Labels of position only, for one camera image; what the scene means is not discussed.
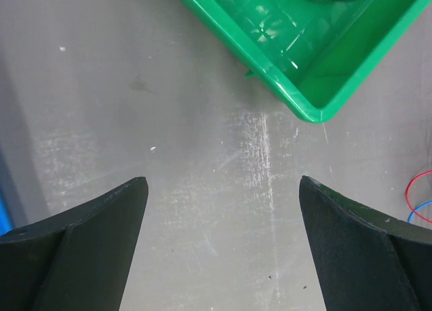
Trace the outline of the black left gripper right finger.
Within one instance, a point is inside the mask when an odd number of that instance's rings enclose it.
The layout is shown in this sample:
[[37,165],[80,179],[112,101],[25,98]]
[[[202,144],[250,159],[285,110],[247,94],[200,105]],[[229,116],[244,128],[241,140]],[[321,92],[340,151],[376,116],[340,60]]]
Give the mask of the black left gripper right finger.
[[431,230],[304,176],[299,201],[327,310],[430,310]]

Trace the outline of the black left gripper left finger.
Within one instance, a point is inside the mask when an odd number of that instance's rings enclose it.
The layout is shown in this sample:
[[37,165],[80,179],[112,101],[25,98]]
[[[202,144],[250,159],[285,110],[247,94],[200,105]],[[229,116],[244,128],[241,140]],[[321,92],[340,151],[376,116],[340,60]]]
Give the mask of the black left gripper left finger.
[[145,177],[1,236],[2,310],[119,310],[149,195]]

